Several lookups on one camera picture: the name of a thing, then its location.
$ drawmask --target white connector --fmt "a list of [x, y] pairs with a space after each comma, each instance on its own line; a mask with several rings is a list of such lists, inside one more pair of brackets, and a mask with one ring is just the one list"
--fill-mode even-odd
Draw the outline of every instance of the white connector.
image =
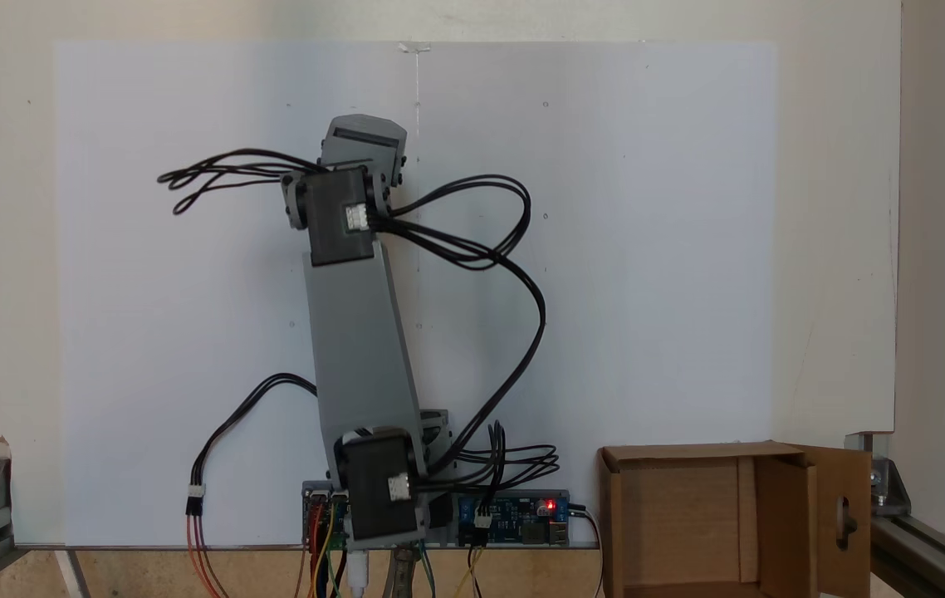
[[365, 550], [351, 550], [347, 553], [347, 583], [354, 598], [362, 598], [365, 588], [370, 585], [370, 554]]
[[345, 212], [347, 212], [348, 231], [370, 230], [370, 216], [366, 214], [365, 204], [348, 205]]
[[409, 474], [400, 473], [388, 478], [388, 495], [392, 502], [409, 500]]

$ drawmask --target yellow wire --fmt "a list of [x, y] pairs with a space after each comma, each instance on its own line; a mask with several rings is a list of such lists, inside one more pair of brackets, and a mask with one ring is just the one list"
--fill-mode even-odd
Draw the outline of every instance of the yellow wire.
[[336, 523], [336, 505], [332, 503], [332, 508], [329, 508], [329, 531], [325, 534], [325, 545], [321, 548], [321, 554], [317, 556], [317, 564], [314, 565], [314, 575], [310, 578], [310, 588], [311, 591], [317, 591], [317, 572], [321, 571], [321, 561], [325, 560], [325, 555], [329, 552], [329, 540], [332, 538], [332, 526]]
[[458, 595], [461, 595], [462, 587], [465, 587], [465, 582], [473, 575], [473, 569], [476, 568], [476, 563], [480, 560], [480, 556], [483, 556], [483, 548], [477, 550], [476, 556], [472, 558], [472, 565], [469, 565], [468, 571], [465, 571], [465, 575], [462, 576], [461, 583], [458, 583], [458, 589], [454, 591], [454, 598], [458, 598]]

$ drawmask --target white cable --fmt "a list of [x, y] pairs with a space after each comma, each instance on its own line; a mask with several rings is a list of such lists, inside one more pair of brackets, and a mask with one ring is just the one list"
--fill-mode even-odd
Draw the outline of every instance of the white cable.
[[601, 563], [601, 568], [598, 572], [598, 588], [595, 590], [593, 598], [598, 598], [598, 594], [601, 594], [602, 591], [602, 582], [605, 581], [605, 553], [603, 552], [605, 548], [602, 546], [602, 536], [598, 528], [598, 519], [595, 518], [595, 514], [590, 511], [572, 511], [572, 514], [576, 515], [576, 517], [586, 519], [595, 530], [595, 544], [598, 545], [598, 561]]
[[370, 585], [370, 556], [365, 550], [347, 553], [347, 584], [354, 598], [362, 598]]

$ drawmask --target orange wire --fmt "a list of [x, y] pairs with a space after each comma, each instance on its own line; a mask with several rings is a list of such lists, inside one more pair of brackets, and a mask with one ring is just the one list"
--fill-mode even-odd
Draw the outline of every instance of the orange wire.
[[191, 516], [186, 517], [184, 520], [184, 535], [188, 538], [189, 541], [189, 560], [192, 561], [192, 568], [196, 571], [196, 576], [199, 578], [199, 582], [203, 583], [203, 587], [207, 588], [207, 591], [210, 591], [210, 594], [213, 598], [219, 598], [218, 594], [214, 593], [214, 588], [207, 583], [206, 576], [199, 570], [199, 567], [196, 565], [195, 556], [192, 554], [192, 518]]
[[299, 576], [296, 578], [295, 594], [293, 598], [299, 598], [299, 588], [302, 588], [302, 567], [306, 564], [306, 547], [303, 547], [302, 550], [299, 551], [299, 554], [301, 554], [301, 556], [299, 556]]
[[207, 578], [207, 564], [203, 563], [203, 535], [199, 533], [199, 526], [196, 526], [195, 523], [192, 525], [192, 537], [196, 540], [196, 556], [199, 556], [199, 569], [203, 571], [203, 578], [207, 580], [207, 590], [210, 590], [213, 598], [222, 598], [222, 595], [218, 594], [218, 590], [215, 590], [214, 584], [210, 583], [210, 579]]

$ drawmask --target blue circuit board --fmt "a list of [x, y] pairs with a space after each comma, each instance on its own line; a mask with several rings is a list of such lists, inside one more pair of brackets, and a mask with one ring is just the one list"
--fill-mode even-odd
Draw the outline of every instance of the blue circuit board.
[[[479, 504], [479, 497], [458, 499], [459, 546], [473, 542]], [[568, 545], [568, 493], [499, 493], [488, 507], [488, 513], [491, 529], [487, 530], [487, 544]]]

